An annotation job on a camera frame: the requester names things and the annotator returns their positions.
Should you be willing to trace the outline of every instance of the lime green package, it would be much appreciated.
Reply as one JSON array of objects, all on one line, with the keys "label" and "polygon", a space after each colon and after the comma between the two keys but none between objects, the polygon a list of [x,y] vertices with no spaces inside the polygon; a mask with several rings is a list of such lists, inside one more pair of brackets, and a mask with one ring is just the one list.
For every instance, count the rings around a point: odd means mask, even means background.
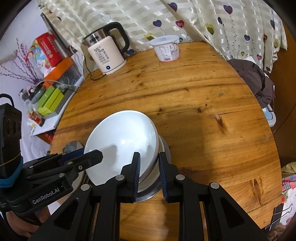
[{"label": "lime green package", "polygon": [[47,109],[46,107],[39,107],[38,112],[43,115],[43,116],[47,116],[48,114],[50,114],[50,110]]},{"label": "lime green package", "polygon": [[58,97],[54,100],[54,102],[52,103],[51,107],[49,108],[50,112],[54,112],[55,109],[57,108],[57,106],[59,105],[59,103],[61,102],[61,100],[63,99],[64,95],[62,93],[60,93],[58,95]]},{"label": "lime green package", "polygon": [[37,101],[37,104],[39,105],[39,107],[43,107],[45,102],[47,101],[47,99],[50,97],[50,95],[52,94],[52,92],[54,92],[54,87],[51,85],[48,87],[48,89],[45,91],[45,93],[43,94],[43,96]]},{"label": "lime green package", "polygon": [[46,107],[47,109],[50,109],[55,99],[59,96],[61,91],[59,89],[54,89],[50,97],[47,99],[47,101],[44,103],[43,107]]}]

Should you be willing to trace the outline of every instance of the round wooden table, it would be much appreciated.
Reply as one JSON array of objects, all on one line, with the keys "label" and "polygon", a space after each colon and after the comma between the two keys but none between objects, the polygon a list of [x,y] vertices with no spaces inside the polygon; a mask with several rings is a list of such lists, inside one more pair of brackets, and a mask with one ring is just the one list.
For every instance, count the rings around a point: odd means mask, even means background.
[{"label": "round wooden table", "polygon": [[[101,80],[87,78],[69,103],[50,151],[85,144],[92,130],[121,110],[143,112],[166,140],[172,163],[195,182],[220,183],[259,227],[281,202],[281,169],[268,122],[250,89],[203,42],[179,44],[180,58],[160,62],[154,50],[137,53]],[[101,75],[93,73],[93,78]],[[121,205],[120,236],[178,240],[178,204],[160,191]]]}]

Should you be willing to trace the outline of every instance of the rubber band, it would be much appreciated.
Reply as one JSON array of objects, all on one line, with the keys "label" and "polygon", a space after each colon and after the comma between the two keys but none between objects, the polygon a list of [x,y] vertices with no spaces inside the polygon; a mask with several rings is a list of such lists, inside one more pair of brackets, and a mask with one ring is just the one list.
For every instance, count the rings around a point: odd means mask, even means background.
[{"label": "rubber band", "polygon": [[1,164],[0,167],[2,167],[2,166],[4,166],[4,165],[6,165],[6,164],[8,164],[8,163],[10,163],[10,162],[12,162],[12,161],[14,161],[19,155],[20,155],[20,153],[18,153],[17,156],[16,156],[15,158],[13,158],[13,159],[11,159],[11,160],[9,160],[9,161],[7,161],[7,162]]}]

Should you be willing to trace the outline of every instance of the dark cloth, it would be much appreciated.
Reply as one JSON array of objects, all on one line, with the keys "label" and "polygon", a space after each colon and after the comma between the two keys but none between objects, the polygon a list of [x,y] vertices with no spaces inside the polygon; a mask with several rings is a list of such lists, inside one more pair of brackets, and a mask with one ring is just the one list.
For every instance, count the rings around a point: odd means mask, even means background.
[{"label": "dark cloth", "polygon": [[258,65],[244,59],[231,59],[228,63],[249,86],[261,108],[270,104],[275,98],[274,84]]}]

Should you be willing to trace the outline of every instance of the cable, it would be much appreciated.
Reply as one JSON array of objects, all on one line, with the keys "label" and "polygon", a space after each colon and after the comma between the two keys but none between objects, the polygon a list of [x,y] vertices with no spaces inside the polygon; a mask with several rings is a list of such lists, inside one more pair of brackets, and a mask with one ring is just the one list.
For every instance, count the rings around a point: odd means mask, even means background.
[{"label": "cable", "polygon": [[[79,56],[78,56],[77,53],[74,53],[73,50],[72,50],[72,40],[71,40],[71,39],[67,39],[66,41],[67,41],[68,44],[70,44],[70,51],[71,51],[72,54],[74,55],[74,61],[76,61],[76,58],[75,58],[75,57],[77,56],[77,58],[78,58],[78,63],[79,63],[80,67],[81,67],[82,70],[83,70],[83,77],[84,77],[84,68],[83,68],[83,65],[81,64],[81,62],[80,62],[80,60],[79,60]],[[103,78],[103,77],[106,75],[106,74],[104,74],[104,75],[101,76],[100,78],[93,79],[92,76],[91,76],[91,71],[89,70],[89,68],[88,68],[88,66],[87,66],[87,63],[86,63],[86,56],[85,56],[85,55],[83,55],[83,56],[84,56],[85,66],[86,66],[86,68],[87,68],[87,70],[88,70],[88,72],[89,72],[89,74],[90,74],[90,77],[89,77],[89,78],[90,78],[91,80],[93,80],[93,81],[100,80],[101,78]]]},{"label": "cable", "polygon": [[57,83],[59,83],[61,85],[67,85],[67,86],[73,86],[73,87],[80,87],[80,86],[75,86],[75,85],[69,85],[70,84],[70,80],[69,80],[68,77],[66,77],[66,78],[68,79],[68,84],[65,84],[65,83],[62,83],[62,82],[59,82],[59,81],[56,81],[56,80],[43,80],[43,81],[38,82],[38,85],[40,83],[43,83],[43,82],[46,82],[46,81],[51,81],[51,82],[57,82]]},{"label": "cable", "polygon": [[91,80],[93,80],[93,81],[96,81],[96,80],[100,80],[101,78],[103,78],[106,74],[104,74],[103,76],[101,76],[100,78],[97,78],[97,79],[93,79],[92,78],[92,76],[91,76],[91,71],[89,70],[89,68],[87,67],[87,63],[86,63],[86,57],[84,56],[84,61],[85,61],[85,66],[86,66],[86,68],[87,68],[87,70],[88,70],[88,72],[89,72],[89,78],[91,79]]},{"label": "cable", "polygon": [[12,162],[12,161],[14,161],[19,155],[20,155],[20,153],[18,153],[17,156],[16,156],[15,158],[13,158],[13,159],[11,159],[11,160],[9,160],[9,161],[7,161],[7,162],[1,164],[0,167],[2,167],[2,166],[4,166],[4,165],[6,165],[6,164],[8,164],[8,163],[10,163],[10,162]]}]

